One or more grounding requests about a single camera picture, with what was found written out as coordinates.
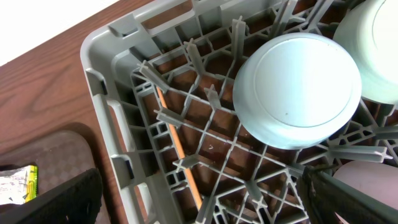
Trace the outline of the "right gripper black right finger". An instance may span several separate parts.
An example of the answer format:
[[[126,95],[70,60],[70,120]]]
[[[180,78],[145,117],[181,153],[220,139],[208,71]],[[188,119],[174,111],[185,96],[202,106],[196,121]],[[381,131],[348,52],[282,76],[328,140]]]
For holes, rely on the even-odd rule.
[[[354,189],[325,171],[329,166],[303,166],[297,194],[311,223],[397,224],[397,210]]]

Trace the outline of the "wooden chopstick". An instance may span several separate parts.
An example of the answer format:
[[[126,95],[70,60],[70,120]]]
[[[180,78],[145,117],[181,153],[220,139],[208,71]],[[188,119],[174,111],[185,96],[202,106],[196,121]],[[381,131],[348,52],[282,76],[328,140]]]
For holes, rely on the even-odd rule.
[[[156,90],[157,90],[157,94],[159,96],[160,103],[161,103],[162,107],[167,109],[167,104],[164,99],[162,90],[159,87],[157,87]],[[177,130],[175,129],[175,126],[172,124],[169,124],[169,129],[170,129],[170,133],[171,133],[173,142],[175,144],[175,148],[177,150],[177,155],[180,159],[183,159],[185,157],[185,153],[183,151],[183,147],[181,145],[179,136],[177,134]],[[197,185],[195,183],[195,180],[193,178],[192,172],[190,169],[185,169],[184,173],[186,175],[187,182],[189,184],[189,187],[190,187],[191,193],[193,195],[193,199],[195,201],[197,209],[199,210],[199,209],[201,209],[201,206],[202,206],[202,199],[201,199],[200,193],[198,191]]]

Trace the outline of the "light blue bowl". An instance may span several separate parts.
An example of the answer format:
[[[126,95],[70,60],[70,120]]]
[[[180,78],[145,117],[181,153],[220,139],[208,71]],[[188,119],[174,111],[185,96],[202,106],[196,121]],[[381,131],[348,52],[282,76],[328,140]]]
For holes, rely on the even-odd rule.
[[[354,115],[362,83],[351,55],[318,34],[284,34],[260,46],[233,86],[234,110],[254,138],[272,147],[312,147]]]

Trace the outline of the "pink plastic cup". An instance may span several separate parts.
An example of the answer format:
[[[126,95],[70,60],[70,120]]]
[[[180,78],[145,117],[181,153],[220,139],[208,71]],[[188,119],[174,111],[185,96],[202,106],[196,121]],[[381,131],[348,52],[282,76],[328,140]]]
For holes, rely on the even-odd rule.
[[[397,223],[396,167],[377,162],[351,161],[338,168],[333,177],[388,206],[388,209],[379,210],[388,212]]]

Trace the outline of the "mint green bowl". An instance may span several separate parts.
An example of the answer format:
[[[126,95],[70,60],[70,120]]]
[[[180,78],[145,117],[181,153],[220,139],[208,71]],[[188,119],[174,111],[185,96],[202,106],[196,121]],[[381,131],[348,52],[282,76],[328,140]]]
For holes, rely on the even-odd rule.
[[[397,0],[367,0],[345,15],[333,40],[351,55],[362,97],[397,104]]]

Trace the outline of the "yellow green snack wrapper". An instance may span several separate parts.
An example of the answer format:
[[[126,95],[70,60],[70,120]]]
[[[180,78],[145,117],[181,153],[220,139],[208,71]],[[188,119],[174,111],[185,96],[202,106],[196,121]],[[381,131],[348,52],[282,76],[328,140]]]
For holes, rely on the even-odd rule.
[[[1,205],[22,205],[36,198],[38,167],[28,165],[1,171]]]

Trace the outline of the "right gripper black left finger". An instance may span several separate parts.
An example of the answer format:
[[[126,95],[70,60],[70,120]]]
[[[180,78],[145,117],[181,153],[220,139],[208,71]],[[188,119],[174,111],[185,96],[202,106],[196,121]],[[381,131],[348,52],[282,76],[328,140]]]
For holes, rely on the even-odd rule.
[[[103,183],[91,168],[35,199],[1,214],[1,223],[95,223]]]

